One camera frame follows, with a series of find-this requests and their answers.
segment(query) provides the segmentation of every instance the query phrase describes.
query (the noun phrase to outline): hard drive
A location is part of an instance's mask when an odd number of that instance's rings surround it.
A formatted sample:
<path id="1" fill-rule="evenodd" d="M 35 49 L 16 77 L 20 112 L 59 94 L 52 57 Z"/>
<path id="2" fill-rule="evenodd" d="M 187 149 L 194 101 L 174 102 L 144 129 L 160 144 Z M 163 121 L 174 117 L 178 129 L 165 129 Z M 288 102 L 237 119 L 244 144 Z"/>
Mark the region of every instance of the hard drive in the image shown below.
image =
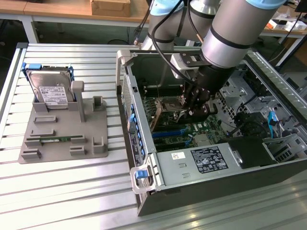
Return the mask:
<path id="1" fill-rule="evenodd" d="M 68 102 L 75 100 L 71 90 L 71 81 L 74 80 L 72 67 L 25 64 L 23 72 L 36 102 L 45 103 L 48 109 L 65 109 L 68 108 Z"/>

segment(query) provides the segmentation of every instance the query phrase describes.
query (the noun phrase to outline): aluminum table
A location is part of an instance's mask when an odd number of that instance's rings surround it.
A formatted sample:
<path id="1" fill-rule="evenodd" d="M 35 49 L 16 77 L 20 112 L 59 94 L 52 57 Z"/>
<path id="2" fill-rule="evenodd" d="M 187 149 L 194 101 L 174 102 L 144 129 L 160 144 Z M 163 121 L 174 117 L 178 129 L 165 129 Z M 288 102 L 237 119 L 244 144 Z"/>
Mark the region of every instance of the aluminum table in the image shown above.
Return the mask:
<path id="1" fill-rule="evenodd" d="M 115 92 L 116 51 L 136 48 L 18 45 L 0 96 L 0 229 L 306 229 L 307 171 L 281 184 L 137 216 Z M 33 99 L 20 72 L 23 62 L 72 64 L 75 79 L 85 83 L 83 98 L 104 97 L 108 157 L 24 165 L 17 162 Z"/>

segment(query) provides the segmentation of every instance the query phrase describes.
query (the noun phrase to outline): hard disk label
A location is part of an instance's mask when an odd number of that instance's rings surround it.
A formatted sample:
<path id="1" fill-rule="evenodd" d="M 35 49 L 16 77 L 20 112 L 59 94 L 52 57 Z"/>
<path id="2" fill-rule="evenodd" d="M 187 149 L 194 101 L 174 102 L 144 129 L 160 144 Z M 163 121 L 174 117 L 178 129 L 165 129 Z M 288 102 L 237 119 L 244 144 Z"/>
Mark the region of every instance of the hard disk label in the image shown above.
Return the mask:
<path id="1" fill-rule="evenodd" d="M 217 146 L 191 151 L 200 173 L 228 169 L 227 163 Z"/>
<path id="2" fill-rule="evenodd" d="M 65 88 L 62 86 L 40 86 L 46 105 L 67 105 Z"/>

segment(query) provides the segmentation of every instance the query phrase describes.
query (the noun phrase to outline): wooden table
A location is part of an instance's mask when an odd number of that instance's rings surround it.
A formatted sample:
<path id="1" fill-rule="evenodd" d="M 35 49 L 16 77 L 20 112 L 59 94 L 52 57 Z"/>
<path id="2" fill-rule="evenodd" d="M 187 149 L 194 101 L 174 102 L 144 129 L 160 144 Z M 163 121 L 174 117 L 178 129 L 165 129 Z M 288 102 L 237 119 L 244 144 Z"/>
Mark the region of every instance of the wooden table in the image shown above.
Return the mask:
<path id="1" fill-rule="evenodd" d="M 30 43 L 38 43 L 33 22 L 52 23 L 79 23 L 95 25 L 113 25 L 136 27 L 143 19 L 147 11 L 145 0 L 131 0 L 131 17 L 110 17 L 92 15 L 90 0 L 46 0 L 45 3 L 31 3 L 26 0 L 0 0 L 0 18 L 22 21 L 24 30 Z M 296 17 L 299 13 L 294 9 L 281 6 L 279 13 L 285 13 L 290 9 L 290 16 Z M 280 37 L 280 42 L 288 32 L 286 30 L 272 30 L 265 28 L 262 36 Z M 288 37 L 295 38 L 288 52 L 282 57 L 284 60 L 288 54 L 300 43 L 307 34 L 304 31 L 292 31 Z"/>

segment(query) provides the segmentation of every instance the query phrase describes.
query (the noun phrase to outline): floor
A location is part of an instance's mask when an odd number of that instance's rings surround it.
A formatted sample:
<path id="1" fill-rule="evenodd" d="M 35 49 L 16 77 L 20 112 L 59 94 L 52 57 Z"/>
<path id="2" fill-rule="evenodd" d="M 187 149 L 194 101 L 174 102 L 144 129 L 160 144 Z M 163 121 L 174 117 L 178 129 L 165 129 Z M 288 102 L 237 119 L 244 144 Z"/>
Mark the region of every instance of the floor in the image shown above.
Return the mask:
<path id="1" fill-rule="evenodd" d="M 100 25 L 82 25 L 82 24 L 62 24 L 64 33 L 58 33 L 58 25 L 56 23 L 35 23 L 35 27 L 40 35 L 41 43 L 66 43 L 66 44 L 107 44 L 112 39 L 120 39 L 123 41 L 111 41 L 110 44 L 126 44 L 133 43 L 133 31 L 135 28 L 119 27 L 119 26 L 100 26 Z M 147 29 L 144 29 L 140 36 L 142 41 L 147 35 Z M 276 51 L 274 57 L 282 51 L 283 47 L 277 43 L 274 37 L 262 37 L 263 41 L 258 41 L 254 47 L 266 58 L 269 59 L 272 53 Z M 5 31 L 0 35 L 0 42 L 4 42 L 4 46 L 0 46 L 0 88 L 4 84 L 6 74 L 10 67 L 10 59 L 14 55 L 14 51 L 18 42 L 28 42 L 23 26 L 18 21 L 9 21 Z M 185 40 L 176 38 L 175 44 L 184 46 Z M 292 57 L 281 69 L 280 73 L 307 71 L 307 66 L 301 63 L 296 57 Z"/>

